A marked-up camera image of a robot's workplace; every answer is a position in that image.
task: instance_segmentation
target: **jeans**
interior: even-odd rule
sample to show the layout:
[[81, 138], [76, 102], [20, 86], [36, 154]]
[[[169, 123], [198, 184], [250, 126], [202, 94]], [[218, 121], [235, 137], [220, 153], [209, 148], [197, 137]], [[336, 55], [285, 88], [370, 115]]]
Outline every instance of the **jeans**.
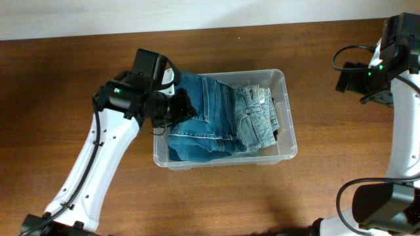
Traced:
[[277, 130], [278, 123], [274, 106], [272, 112], [269, 106], [272, 102], [268, 90], [268, 88], [260, 89], [258, 85], [234, 89], [235, 115], [246, 152], [276, 143], [273, 128]]
[[210, 161], [244, 150], [235, 125], [231, 87], [202, 75], [182, 73], [175, 89], [186, 89], [197, 115], [168, 135], [172, 160]]
[[191, 73], [182, 73], [175, 89], [181, 88], [187, 90], [197, 115], [171, 129], [167, 137], [171, 160], [211, 161], [276, 143], [273, 128], [278, 123], [268, 89], [232, 88]]

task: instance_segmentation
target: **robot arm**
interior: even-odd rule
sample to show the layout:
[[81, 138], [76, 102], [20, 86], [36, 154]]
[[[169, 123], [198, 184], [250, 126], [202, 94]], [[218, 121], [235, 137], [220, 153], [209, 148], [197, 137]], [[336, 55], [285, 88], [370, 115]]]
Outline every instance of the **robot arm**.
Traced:
[[27, 215], [21, 235], [94, 235], [110, 182], [145, 118], [166, 128], [196, 114], [186, 91], [174, 90], [177, 83], [180, 71], [169, 59], [139, 49], [132, 70], [94, 96], [91, 129], [70, 175], [42, 218]]
[[[365, 95], [362, 103], [374, 101], [394, 108], [387, 178], [415, 178], [420, 173], [419, 26], [420, 16], [414, 14], [403, 13], [389, 18], [384, 23], [383, 38], [378, 42], [370, 64], [346, 63], [345, 68], [364, 69], [342, 73], [337, 84], [337, 90], [341, 92], [353, 90]], [[374, 73], [368, 68], [385, 72]], [[393, 79], [395, 75], [402, 79]], [[419, 180], [360, 186], [352, 208], [343, 212], [343, 218], [351, 227], [365, 234], [419, 234], [419, 187]], [[313, 227], [316, 228], [314, 235], [357, 235], [338, 216], [318, 220]]]

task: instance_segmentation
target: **clear plastic container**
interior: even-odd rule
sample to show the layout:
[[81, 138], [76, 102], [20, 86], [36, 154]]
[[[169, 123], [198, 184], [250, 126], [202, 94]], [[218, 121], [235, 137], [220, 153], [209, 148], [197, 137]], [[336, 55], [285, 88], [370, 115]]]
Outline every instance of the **clear plastic container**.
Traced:
[[160, 167], [171, 170], [184, 170], [196, 167], [219, 167], [225, 165], [245, 164], [276, 164], [281, 160], [292, 159], [297, 154], [297, 143], [295, 129], [291, 118], [289, 96], [287, 95], [284, 74], [278, 69], [265, 69], [257, 71], [239, 71], [230, 73], [210, 73], [208, 77], [218, 79], [228, 85], [260, 85], [262, 88], [270, 88], [271, 96], [274, 98], [274, 107], [280, 125], [276, 145], [261, 148], [259, 156], [254, 157], [225, 157], [206, 163], [195, 163], [191, 161], [169, 160], [167, 134], [154, 136], [154, 161]]

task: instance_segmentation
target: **black camera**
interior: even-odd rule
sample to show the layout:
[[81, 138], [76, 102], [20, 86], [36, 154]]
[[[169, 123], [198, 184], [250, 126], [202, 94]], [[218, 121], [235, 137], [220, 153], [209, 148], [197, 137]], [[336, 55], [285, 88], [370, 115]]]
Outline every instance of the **black camera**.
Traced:
[[[167, 64], [173, 80], [163, 84]], [[138, 49], [131, 71], [124, 71], [108, 81], [98, 92], [98, 108], [110, 108], [124, 113], [124, 118], [134, 117], [141, 126], [149, 117], [154, 128], [177, 125], [196, 115], [188, 93], [183, 88], [174, 95], [160, 90], [180, 83], [181, 72], [164, 55]]]
[[[346, 62], [343, 66], [346, 69], [368, 68], [368, 65]], [[335, 90], [345, 92], [346, 90], [363, 94], [360, 99], [363, 104], [369, 101], [377, 102], [389, 107], [394, 106], [394, 99], [390, 91], [389, 79], [380, 73], [370, 73], [364, 71], [341, 72]]]

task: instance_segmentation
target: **wooden table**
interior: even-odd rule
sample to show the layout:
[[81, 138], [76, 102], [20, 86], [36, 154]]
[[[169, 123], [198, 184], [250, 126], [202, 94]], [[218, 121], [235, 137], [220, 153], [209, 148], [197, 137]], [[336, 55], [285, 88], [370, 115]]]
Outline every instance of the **wooden table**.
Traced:
[[[278, 68], [285, 74], [297, 156], [277, 165], [158, 167], [140, 133], [104, 200], [101, 235], [247, 235], [336, 215], [347, 181], [384, 176], [393, 110], [335, 91], [335, 51], [374, 45], [383, 20], [129, 33], [0, 42], [0, 235], [42, 215], [67, 178], [92, 121], [91, 95], [131, 68], [137, 48], [194, 73]], [[369, 62], [363, 50], [345, 60]], [[351, 205], [355, 187], [343, 196]]]

